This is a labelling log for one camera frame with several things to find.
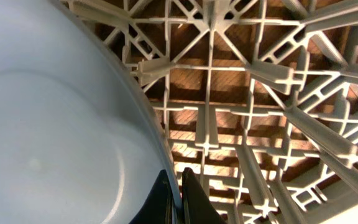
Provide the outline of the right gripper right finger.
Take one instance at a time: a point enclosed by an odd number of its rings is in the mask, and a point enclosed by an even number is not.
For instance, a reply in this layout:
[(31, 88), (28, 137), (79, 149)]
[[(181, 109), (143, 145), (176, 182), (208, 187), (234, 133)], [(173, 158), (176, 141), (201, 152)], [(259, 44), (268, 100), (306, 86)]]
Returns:
[(182, 202), (186, 224), (225, 224), (212, 206), (193, 170), (186, 167), (182, 173)]

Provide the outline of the dark blue plate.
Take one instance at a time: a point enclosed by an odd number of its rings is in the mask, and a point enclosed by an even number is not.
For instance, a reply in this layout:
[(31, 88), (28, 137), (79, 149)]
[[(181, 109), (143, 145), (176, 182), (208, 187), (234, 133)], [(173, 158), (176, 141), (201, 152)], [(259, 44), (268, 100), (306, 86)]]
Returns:
[(121, 61), (58, 1), (0, 1), (0, 223), (130, 223), (173, 159)]

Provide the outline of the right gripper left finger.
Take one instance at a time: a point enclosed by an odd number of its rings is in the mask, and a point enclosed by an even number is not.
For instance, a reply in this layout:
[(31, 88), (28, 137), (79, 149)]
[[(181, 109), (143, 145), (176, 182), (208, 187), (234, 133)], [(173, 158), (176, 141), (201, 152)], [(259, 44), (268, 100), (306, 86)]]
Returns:
[(130, 224), (172, 224), (172, 190), (166, 170), (161, 170), (142, 208)]

